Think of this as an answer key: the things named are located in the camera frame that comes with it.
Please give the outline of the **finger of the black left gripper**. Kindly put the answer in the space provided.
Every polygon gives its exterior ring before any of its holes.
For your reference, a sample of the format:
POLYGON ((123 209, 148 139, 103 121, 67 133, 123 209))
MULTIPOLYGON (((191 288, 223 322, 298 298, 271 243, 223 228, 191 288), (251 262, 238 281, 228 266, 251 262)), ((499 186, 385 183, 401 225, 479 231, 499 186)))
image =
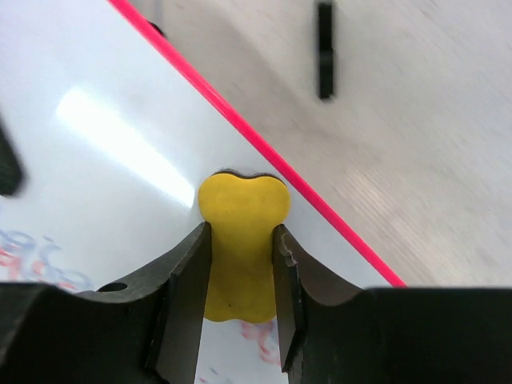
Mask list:
POLYGON ((15 196, 24 182, 24 172, 15 148, 11 143, 4 119, 1 118, 0 133, 0 189, 1 196, 15 196))

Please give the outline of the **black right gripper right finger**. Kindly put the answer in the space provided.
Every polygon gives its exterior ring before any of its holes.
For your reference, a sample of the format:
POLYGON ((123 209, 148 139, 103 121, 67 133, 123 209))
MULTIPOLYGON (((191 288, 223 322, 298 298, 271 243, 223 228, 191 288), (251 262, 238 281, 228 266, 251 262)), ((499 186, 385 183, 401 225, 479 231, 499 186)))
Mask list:
POLYGON ((508 383, 508 288, 362 289, 273 234, 282 370, 292 383, 508 383))

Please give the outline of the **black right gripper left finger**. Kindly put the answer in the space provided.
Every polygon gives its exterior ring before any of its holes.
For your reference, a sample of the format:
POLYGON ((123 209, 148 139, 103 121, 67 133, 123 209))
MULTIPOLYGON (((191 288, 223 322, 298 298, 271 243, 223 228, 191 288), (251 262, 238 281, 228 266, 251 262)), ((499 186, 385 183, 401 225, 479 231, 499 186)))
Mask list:
POLYGON ((2 382, 192 383, 211 259, 203 223, 100 290, 2 284, 2 382))

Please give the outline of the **yellow bone-shaped eraser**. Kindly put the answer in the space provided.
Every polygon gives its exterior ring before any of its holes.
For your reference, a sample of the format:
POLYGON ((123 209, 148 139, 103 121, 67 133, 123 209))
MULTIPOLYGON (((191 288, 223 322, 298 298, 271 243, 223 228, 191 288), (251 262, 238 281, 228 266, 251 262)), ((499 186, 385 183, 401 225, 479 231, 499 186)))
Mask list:
POLYGON ((276 315, 272 238, 290 211, 290 192, 269 175, 221 172, 198 189, 211 226, 212 262, 205 317, 264 323, 276 315))

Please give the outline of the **pink framed whiteboard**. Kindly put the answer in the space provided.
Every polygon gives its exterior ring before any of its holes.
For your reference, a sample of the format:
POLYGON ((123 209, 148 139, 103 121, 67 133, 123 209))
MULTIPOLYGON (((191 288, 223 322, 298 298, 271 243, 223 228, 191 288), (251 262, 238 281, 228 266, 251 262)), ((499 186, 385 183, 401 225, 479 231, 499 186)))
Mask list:
MULTIPOLYGON (((1 196, 1 286, 78 294, 135 272, 205 223, 198 189, 221 172, 284 182, 279 226, 337 276, 402 284, 126 1, 2 2, 1 118, 24 172, 1 196)), ((277 314, 203 316, 192 383, 289 382, 277 314)))

